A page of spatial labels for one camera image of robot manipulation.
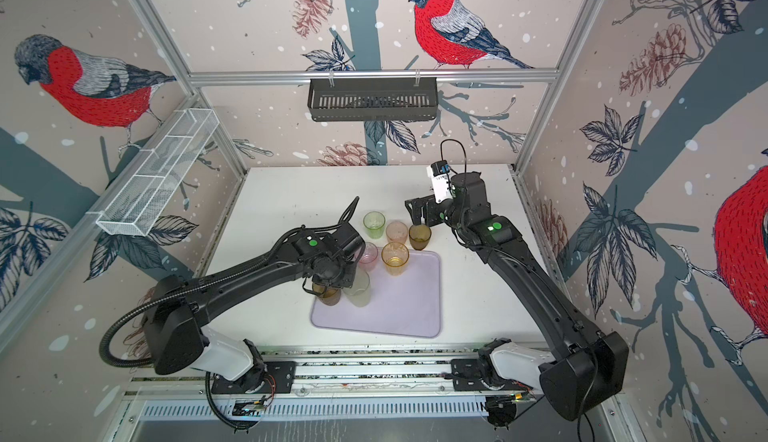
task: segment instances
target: grey floor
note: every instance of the grey floor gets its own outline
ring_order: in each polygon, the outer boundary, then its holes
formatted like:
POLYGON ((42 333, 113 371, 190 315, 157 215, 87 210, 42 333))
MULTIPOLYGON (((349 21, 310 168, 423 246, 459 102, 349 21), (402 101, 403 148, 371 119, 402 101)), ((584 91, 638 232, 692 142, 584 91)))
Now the grey floor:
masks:
MULTIPOLYGON (((588 413, 597 442, 613 442, 599 408, 588 413)), ((576 442, 576 422, 561 418, 546 400, 509 426, 494 430, 485 418, 402 418, 262 422, 249 434, 232 430, 218 420, 139 423, 132 442, 576 442)), ((587 421, 581 421, 581 440, 591 442, 587 421)))

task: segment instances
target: white snow spot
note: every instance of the white snow spot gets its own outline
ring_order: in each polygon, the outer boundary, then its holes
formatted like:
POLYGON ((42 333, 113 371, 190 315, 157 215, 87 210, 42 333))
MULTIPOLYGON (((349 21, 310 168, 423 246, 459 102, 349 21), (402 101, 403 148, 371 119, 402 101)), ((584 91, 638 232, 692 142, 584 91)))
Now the white snow spot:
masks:
POLYGON ((96 406, 96 409, 94 410, 94 417, 98 417, 101 412, 104 412, 104 409, 109 407, 109 405, 112 403, 112 400, 118 395, 118 392, 120 391, 120 386, 115 385, 112 390, 110 390, 107 395, 104 396, 103 399, 101 399, 101 402, 98 403, 96 406))
POLYGON ((67 347, 67 344, 69 344, 69 336, 63 335, 62 337, 56 338, 51 344, 48 346, 49 351, 53 352, 59 352, 63 351, 65 347, 67 347))
POLYGON ((693 424, 699 423, 699 418, 693 415, 688 409, 683 409, 683 417, 688 419, 693 424))

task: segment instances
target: bird's red breast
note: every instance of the bird's red breast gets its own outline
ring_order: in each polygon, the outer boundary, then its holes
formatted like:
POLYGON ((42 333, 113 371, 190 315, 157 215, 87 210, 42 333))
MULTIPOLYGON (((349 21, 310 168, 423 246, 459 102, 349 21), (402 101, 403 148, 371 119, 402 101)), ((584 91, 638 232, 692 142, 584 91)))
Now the bird's red breast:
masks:
POLYGON ((64 108, 81 121, 94 126, 126 127, 149 109, 151 88, 141 88, 119 98, 90 98, 78 94, 74 85, 83 75, 78 57, 64 46, 48 55, 53 82, 40 84, 64 108))
POLYGON ((768 333, 768 255, 763 220, 768 213, 768 166, 731 194, 717 211, 717 272, 763 333, 768 333))
POLYGON ((424 9, 415 6, 416 40, 440 64, 469 65, 487 53, 450 42, 432 26, 432 18, 448 14, 452 6, 453 0, 429 0, 424 9))

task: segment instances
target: bullfinch illustration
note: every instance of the bullfinch illustration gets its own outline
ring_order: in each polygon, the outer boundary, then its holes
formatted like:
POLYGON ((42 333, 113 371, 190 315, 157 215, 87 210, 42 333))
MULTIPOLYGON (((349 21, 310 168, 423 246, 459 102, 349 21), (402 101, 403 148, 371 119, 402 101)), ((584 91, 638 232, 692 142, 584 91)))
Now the bullfinch illustration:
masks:
POLYGON ((690 281, 690 271, 720 281, 754 322, 754 330, 741 342, 735 342, 719 327, 710 328, 734 347, 736 358, 728 361, 742 365, 744 346, 768 338, 768 166, 758 169, 725 199, 715 217, 714 239, 715 270, 696 267, 690 263, 685 248, 672 247, 683 253, 688 264, 689 273, 683 283, 690 281))
POLYGON ((443 64, 469 64, 484 59, 501 59, 519 68, 531 66, 515 59, 499 44, 479 16, 459 0, 408 0, 414 2, 416 40, 422 49, 443 64))
POLYGON ((130 142, 130 125, 143 113, 152 113, 149 101, 162 84, 176 81, 173 76, 117 58, 69 48, 43 34, 24 39, 14 57, 24 82, 39 82, 77 119, 94 126, 125 127, 128 142, 120 146, 118 154, 127 147, 138 147, 130 142))

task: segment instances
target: black metal basket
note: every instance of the black metal basket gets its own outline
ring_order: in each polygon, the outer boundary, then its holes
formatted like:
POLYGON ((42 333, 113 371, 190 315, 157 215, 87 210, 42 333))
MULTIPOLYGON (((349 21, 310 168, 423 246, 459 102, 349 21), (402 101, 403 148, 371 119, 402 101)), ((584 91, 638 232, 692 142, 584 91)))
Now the black metal basket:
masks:
POLYGON ((313 121, 431 121, 437 79, 312 79, 307 102, 313 121))

